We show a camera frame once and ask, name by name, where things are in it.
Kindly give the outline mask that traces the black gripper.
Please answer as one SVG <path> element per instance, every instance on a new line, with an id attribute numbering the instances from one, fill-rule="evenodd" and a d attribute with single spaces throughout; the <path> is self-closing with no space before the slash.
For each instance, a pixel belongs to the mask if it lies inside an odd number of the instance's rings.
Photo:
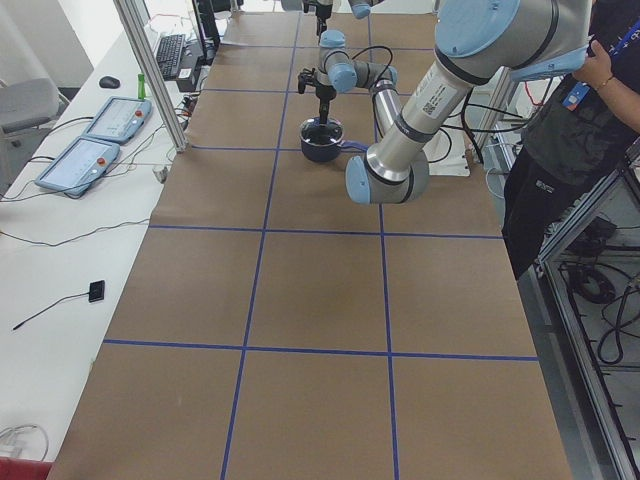
<path id="1" fill-rule="evenodd" d="M 318 83 L 315 86 L 315 95 L 319 99 L 319 124 L 326 125 L 329 118 L 330 102 L 334 99 L 334 87 Z"/>

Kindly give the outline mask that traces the person's hand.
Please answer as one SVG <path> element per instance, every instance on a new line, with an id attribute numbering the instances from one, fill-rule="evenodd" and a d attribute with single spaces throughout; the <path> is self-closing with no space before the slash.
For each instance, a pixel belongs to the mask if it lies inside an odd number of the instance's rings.
<path id="1" fill-rule="evenodd" d="M 606 49 L 597 40 L 590 43 L 592 55 L 585 59 L 582 73 L 586 82 L 595 83 L 611 76 L 611 59 Z"/>

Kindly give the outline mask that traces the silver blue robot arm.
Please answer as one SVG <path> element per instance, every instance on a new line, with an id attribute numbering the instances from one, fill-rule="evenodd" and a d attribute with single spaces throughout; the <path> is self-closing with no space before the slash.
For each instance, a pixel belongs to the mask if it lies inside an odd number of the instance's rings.
<path id="1" fill-rule="evenodd" d="M 339 93 L 371 94 L 382 137 L 346 166 L 349 197 L 360 204 L 400 204 L 429 181 L 425 145 L 451 112 L 502 67 L 515 81 L 580 69 L 586 57 L 589 1 L 448 1 L 435 26 L 435 60 L 406 103 L 390 67 L 351 59 L 345 36 L 319 37 L 316 77 Z"/>

